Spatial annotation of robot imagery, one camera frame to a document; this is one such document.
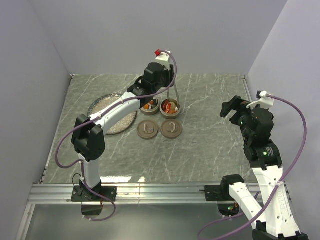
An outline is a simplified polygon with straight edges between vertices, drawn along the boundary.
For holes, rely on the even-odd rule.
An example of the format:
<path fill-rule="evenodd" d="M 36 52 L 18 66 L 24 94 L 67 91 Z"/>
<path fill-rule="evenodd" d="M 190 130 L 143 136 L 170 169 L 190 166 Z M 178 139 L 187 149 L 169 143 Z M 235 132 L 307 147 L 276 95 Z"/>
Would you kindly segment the orange shrimp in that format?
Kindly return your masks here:
<path fill-rule="evenodd" d="M 171 110 L 170 109 L 170 105 L 169 105 L 169 103 L 167 103 L 166 110 L 164 112 L 167 114 L 167 112 L 170 111 L 170 110 Z"/>

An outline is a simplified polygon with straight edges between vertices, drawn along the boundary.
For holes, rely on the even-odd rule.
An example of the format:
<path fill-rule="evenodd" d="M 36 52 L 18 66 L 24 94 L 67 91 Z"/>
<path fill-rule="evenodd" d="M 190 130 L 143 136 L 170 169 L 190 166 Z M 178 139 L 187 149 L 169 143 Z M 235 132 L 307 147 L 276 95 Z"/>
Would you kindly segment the brown round lid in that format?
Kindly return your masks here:
<path fill-rule="evenodd" d="M 158 131 L 158 124 L 153 120 L 142 120 L 137 125 L 137 135 L 144 140 L 151 140 Z"/>
<path fill-rule="evenodd" d="M 167 139 L 178 138 L 183 131 L 182 124 L 176 119 L 167 119 L 160 126 L 161 134 Z"/>

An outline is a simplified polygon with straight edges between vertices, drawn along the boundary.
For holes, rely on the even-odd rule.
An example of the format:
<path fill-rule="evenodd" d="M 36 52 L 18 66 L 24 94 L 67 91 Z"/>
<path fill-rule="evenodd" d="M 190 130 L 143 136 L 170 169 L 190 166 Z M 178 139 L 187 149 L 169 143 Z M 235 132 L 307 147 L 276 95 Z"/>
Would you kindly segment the beige steamed bun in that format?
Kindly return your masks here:
<path fill-rule="evenodd" d="M 170 105 L 170 109 L 171 109 L 171 110 L 175 110 L 176 107 L 177 107 L 174 102 L 169 102 L 169 105 Z"/>

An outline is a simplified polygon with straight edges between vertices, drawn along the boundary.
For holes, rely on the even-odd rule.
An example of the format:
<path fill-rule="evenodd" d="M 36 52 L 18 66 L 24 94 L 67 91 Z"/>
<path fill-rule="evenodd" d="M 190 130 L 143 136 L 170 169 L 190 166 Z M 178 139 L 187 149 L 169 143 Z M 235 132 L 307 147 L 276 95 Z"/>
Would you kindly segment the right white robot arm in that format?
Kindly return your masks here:
<path fill-rule="evenodd" d="M 224 176 L 220 194 L 226 200 L 235 200 L 252 227 L 254 240 L 307 240 L 291 211 L 284 183 L 287 171 L 279 148 L 271 140 L 274 115 L 270 108 L 276 97 L 266 91 L 259 92 L 257 101 L 249 102 L 239 96 L 222 104 L 220 116 L 231 111 L 233 125 L 239 126 L 244 141 L 243 150 L 257 179 L 263 201 L 261 206 L 249 192 L 240 175 Z"/>

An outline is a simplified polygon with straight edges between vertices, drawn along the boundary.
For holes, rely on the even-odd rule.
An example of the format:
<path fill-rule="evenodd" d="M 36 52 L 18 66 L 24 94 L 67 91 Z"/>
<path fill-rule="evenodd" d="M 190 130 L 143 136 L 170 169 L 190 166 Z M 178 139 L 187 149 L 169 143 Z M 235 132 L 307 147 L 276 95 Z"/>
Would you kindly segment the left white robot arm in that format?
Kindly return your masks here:
<path fill-rule="evenodd" d="M 172 87 L 176 71 L 176 64 L 166 68 L 152 62 L 116 102 L 89 117 L 82 114 L 76 119 L 71 143 L 81 160 L 80 186 L 89 201 L 102 196 L 98 159 L 106 149 L 106 132 L 127 115 L 144 107 L 161 88 Z"/>

